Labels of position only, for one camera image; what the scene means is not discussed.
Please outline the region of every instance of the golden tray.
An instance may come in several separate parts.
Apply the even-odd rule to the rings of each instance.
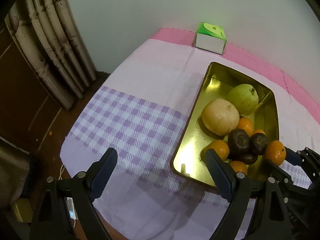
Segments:
[[[252,85],[259,96],[255,112],[247,116],[255,129],[263,129],[269,141],[279,139],[279,124],[276,100],[273,92],[265,85],[247,75],[217,62],[210,63],[205,74],[196,101],[191,110],[186,127],[171,158],[170,166],[179,176],[197,183],[215,186],[207,167],[201,160],[203,149],[215,139],[222,136],[209,131],[203,124],[203,108],[216,98],[225,99],[229,91],[240,84]],[[261,172],[262,156],[248,167],[248,176],[252,179],[265,179]]]

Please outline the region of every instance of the bamboo print curtain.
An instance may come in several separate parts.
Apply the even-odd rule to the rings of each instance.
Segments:
[[[5,19],[15,43],[47,90],[69,109],[95,80],[65,0],[17,0]]]

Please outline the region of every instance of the purple tablecloth section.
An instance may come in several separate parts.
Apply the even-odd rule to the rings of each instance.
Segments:
[[[174,175],[169,168],[169,159],[212,61],[241,71],[274,92],[280,140],[287,147],[320,150],[319,125],[283,87],[219,55],[148,40],[91,99],[60,154],[73,176],[86,171],[109,146],[117,150],[117,168],[94,206],[128,239],[207,240],[226,211],[226,200],[209,188]],[[256,61],[247,64],[255,66]],[[287,162],[281,167],[292,175],[295,184],[310,184],[299,167]],[[251,200],[236,239],[243,238],[253,205]]]

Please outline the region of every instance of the silver screw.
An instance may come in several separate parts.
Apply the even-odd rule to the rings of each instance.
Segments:
[[[270,183],[275,183],[275,182],[276,182],[276,180],[275,180],[273,177],[269,177],[269,178],[268,178],[268,181],[269,181]]]
[[[85,172],[84,171],[80,171],[80,172],[78,172],[78,174],[77,174],[77,177],[78,178],[83,178],[85,176]]]
[[[242,173],[242,172],[237,172],[237,177],[238,177],[239,179],[243,179],[243,178],[245,177],[245,174]]]
[[[53,182],[53,179],[54,179],[54,177],[52,177],[52,176],[47,177],[47,182]]]

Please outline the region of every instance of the beige curtain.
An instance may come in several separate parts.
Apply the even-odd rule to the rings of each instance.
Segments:
[[[29,173],[29,155],[0,139],[0,207],[6,209],[21,195]]]
[[[47,90],[65,109],[71,108],[74,96],[82,98],[84,87],[96,76],[66,1],[17,0],[5,22]]]

